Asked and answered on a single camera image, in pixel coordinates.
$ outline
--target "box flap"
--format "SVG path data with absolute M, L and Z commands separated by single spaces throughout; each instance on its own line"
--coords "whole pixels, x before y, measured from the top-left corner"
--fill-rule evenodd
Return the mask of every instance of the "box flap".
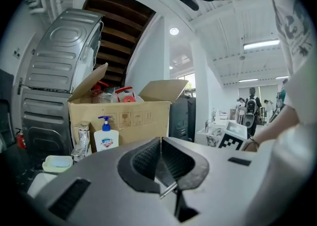
M 174 103 L 187 83 L 186 80 L 150 81 L 139 96 L 145 101 L 170 101 Z
M 68 101 L 73 101 L 75 99 L 81 98 L 85 95 L 95 84 L 101 80 L 105 76 L 105 72 L 107 70 L 108 63 L 101 65 L 96 68 L 90 75 L 87 76 L 85 80 L 83 80 L 78 87 L 73 91 L 72 96 L 68 99 Z

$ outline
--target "blue label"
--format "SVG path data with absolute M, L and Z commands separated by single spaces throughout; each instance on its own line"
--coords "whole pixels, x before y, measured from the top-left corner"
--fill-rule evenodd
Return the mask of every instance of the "blue label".
M 101 140 L 101 144 L 108 149 L 113 144 L 113 141 L 110 138 L 106 138 Z

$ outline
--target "gray plastic cover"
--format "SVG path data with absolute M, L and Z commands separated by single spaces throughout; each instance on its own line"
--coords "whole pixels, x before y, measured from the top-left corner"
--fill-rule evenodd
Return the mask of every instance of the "gray plastic cover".
M 28 68 L 25 85 L 70 91 L 79 56 L 85 44 L 91 44 L 86 41 L 101 18 L 101 14 L 81 9 L 64 11 L 40 41 Z

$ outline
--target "soap dish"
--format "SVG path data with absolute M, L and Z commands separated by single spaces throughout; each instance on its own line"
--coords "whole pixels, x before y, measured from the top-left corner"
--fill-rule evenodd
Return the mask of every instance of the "soap dish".
M 48 156 L 42 163 L 43 170 L 47 172 L 64 172 L 73 165 L 70 156 Z

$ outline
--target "hand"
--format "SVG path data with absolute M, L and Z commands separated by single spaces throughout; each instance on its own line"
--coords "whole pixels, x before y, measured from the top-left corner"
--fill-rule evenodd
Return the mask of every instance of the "hand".
M 244 146 L 243 150 L 244 150 L 245 147 L 247 147 L 248 144 L 251 143 L 251 142 L 253 142 L 253 140 L 250 140 L 250 139 L 247 140 L 246 145 Z M 257 148 L 256 148 L 255 144 L 252 143 L 252 144 L 250 144 L 250 145 L 247 147 L 247 149 L 244 150 L 244 151 L 247 151 L 247 152 L 256 152 L 256 151 L 257 151 Z

